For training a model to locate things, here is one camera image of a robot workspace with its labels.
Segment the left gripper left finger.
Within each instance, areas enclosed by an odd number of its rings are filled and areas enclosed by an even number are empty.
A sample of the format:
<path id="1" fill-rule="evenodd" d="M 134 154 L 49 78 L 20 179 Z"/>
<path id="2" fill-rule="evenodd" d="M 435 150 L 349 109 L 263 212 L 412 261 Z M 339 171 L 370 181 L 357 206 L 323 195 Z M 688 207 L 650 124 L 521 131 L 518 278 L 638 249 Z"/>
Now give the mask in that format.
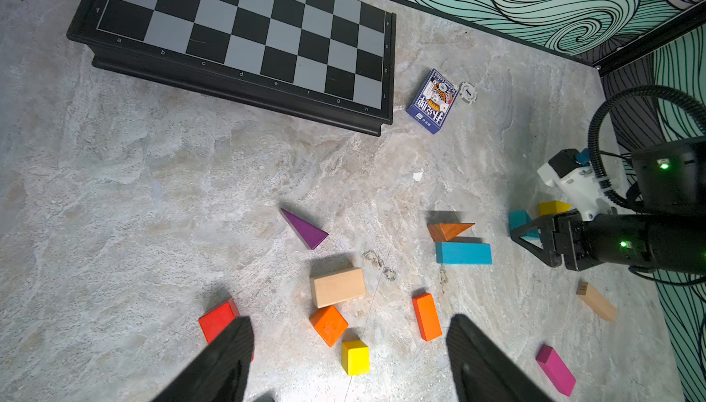
<path id="1" fill-rule="evenodd" d="M 254 341 L 250 317 L 234 319 L 154 401 L 243 401 Z"/>

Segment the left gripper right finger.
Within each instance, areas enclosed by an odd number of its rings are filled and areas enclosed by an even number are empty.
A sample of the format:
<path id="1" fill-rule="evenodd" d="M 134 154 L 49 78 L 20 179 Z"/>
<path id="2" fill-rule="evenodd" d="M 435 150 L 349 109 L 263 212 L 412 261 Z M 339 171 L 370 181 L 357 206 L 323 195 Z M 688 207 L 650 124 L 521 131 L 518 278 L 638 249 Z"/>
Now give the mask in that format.
<path id="1" fill-rule="evenodd" d="M 450 320 L 446 345 L 459 400 L 550 399 L 465 315 Z"/>

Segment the teal triangle block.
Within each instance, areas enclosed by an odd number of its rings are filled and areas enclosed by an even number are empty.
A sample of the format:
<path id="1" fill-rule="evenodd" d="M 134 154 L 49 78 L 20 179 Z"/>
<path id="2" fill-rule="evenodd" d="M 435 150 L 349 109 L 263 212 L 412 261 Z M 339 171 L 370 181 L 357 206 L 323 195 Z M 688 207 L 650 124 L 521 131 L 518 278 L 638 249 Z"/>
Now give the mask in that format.
<path id="1" fill-rule="evenodd" d="M 514 210 L 509 212 L 509 230 L 513 231 L 517 227 L 524 226 L 531 222 L 531 217 L 526 210 Z M 541 239 L 538 229 L 531 229 L 522 235 L 527 241 L 539 241 Z"/>

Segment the orange rectangular block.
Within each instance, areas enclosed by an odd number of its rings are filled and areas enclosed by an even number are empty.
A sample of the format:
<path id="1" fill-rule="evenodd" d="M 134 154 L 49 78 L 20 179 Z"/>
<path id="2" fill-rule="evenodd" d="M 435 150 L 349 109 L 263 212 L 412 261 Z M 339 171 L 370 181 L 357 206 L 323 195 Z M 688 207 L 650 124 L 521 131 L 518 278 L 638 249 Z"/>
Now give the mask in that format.
<path id="1" fill-rule="evenodd" d="M 422 340 L 433 341 L 439 338 L 443 332 L 432 294 L 418 295 L 412 301 Z"/>

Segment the natural wood long block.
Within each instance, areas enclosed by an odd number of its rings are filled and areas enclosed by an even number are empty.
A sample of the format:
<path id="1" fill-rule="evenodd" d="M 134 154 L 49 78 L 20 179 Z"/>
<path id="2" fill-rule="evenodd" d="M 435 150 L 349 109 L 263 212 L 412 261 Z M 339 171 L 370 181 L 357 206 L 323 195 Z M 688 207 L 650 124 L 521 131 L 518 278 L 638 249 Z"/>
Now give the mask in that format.
<path id="1" fill-rule="evenodd" d="M 577 296 L 599 317 L 608 322 L 614 322 L 617 317 L 617 308 L 607 297 L 587 282 L 580 282 L 577 286 Z"/>

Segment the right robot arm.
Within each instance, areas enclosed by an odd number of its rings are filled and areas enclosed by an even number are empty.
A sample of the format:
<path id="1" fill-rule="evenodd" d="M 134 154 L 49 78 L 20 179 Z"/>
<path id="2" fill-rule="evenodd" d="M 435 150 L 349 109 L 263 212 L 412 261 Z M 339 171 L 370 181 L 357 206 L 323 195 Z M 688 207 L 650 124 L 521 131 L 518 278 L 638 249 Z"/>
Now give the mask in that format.
<path id="1" fill-rule="evenodd" d="M 639 86 L 599 106 L 588 147 L 561 150 L 538 170 L 542 181 L 568 196 L 567 212 L 551 212 L 511 228 L 511 240 L 545 265 L 575 272 L 619 264 L 646 280 L 655 271 L 692 275 L 682 286 L 705 282 L 705 138 L 680 139 L 632 152 L 635 182 L 618 194 L 599 146 L 605 117 L 632 98 L 661 99 L 705 128 L 705 106 L 683 91 Z"/>

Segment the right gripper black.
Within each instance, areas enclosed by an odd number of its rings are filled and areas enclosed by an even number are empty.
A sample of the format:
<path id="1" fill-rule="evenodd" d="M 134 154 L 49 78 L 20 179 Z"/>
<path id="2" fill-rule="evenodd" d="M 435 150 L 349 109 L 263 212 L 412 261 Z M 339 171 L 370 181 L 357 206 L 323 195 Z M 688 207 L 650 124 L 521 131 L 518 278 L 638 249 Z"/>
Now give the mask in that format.
<path id="1" fill-rule="evenodd" d="M 539 233 L 540 246 L 525 239 L 533 231 Z M 591 221 L 577 212 L 542 216 L 538 226 L 511 230 L 510 238 L 549 267 L 587 270 L 605 263 L 651 267 L 647 221 L 641 216 L 598 215 Z"/>

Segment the teal long block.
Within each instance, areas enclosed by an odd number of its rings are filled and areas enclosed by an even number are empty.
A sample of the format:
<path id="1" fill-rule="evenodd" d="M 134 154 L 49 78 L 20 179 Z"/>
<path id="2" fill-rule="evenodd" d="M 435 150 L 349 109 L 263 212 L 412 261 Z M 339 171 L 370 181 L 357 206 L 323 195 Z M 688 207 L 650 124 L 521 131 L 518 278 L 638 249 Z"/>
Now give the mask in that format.
<path id="1" fill-rule="evenodd" d="M 444 265 L 491 265 L 491 246 L 484 243 L 437 242 L 437 263 Z"/>

